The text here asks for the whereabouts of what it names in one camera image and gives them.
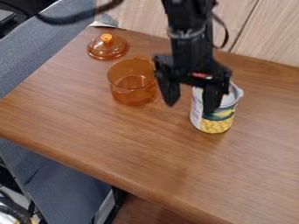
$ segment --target orange lid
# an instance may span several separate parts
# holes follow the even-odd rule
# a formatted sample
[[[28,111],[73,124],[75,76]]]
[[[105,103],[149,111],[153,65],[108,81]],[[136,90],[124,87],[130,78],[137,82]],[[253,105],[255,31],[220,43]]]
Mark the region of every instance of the orange lid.
[[[93,39],[87,47],[88,54],[98,60],[121,57],[128,49],[129,45],[125,38],[110,33],[104,33]]]

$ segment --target black cable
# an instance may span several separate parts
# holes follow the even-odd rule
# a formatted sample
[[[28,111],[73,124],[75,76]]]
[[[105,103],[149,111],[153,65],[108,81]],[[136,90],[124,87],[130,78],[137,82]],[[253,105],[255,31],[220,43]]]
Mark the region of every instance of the black cable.
[[[6,3],[6,2],[1,1],[1,0],[0,0],[0,3],[1,3],[1,4],[5,4],[5,5],[7,5],[7,6],[11,7],[12,9],[15,9],[15,10],[17,10],[17,11],[22,12],[24,15],[27,16],[27,18],[30,17],[30,15],[28,14],[28,12],[26,12],[25,10],[22,10],[21,8],[17,7],[16,5],[13,5],[13,4],[11,4],[11,3]]]
[[[106,3],[106,4],[99,6],[95,9],[85,10],[78,14],[74,14],[74,15],[71,15],[68,17],[48,17],[48,16],[38,14],[37,18],[49,25],[72,25],[72,24],[78,23],[79,21],[82,21],[84,19],[93,18],[94,11],[95,11],[96,15],[101,14],[102,12],[112,10],[113,8],[122,4],[123,2],[124,2],[124,0],[112,0],[110,3]]]

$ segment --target wooden table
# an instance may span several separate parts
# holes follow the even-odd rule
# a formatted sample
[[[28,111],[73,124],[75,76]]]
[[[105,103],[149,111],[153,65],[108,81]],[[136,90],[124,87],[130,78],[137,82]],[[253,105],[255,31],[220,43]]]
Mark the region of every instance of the wooden table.
[[[87,28],[0,102],[0,136],[195,223],[299,223],[299,69],[223,52],[244,89],[234,126],[208,135],[189,122],[191,89],[174,108],[115,102],[87,43],[103,32],[126,57],[165,53],[167,40]]]

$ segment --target can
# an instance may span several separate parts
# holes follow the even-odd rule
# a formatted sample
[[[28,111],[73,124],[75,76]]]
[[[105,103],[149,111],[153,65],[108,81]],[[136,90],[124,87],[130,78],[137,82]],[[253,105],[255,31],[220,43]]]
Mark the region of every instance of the can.
[[[190,119],[194,127],[209,134],[219,134],[229,130],[233,125],[239,99],[244,95],[243,90],[231,84],[229,95],[223,96],[220,107],[213,113],[204,113],[202,95],[202,88],[192,89]]]

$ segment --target gray fabric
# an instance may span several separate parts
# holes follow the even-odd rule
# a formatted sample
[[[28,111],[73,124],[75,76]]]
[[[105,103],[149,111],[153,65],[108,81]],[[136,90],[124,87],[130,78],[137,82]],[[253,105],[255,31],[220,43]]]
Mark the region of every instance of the gray fabric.
[[[94,0],[62,0],[43,13],[71,15],[94,7]],[[32,74],[93,19],[51,26],[35,17],[0,40],[0,98]],[[0,139],[0,156],[32,196],[49,224],[87,224],[110,186]]]
[[[63,0],[43,12],[65,16],[91,9],[94,0]],[[52,26],[33,17],[0,40],[0,98],[32,74],[93,19],[78,24]]]

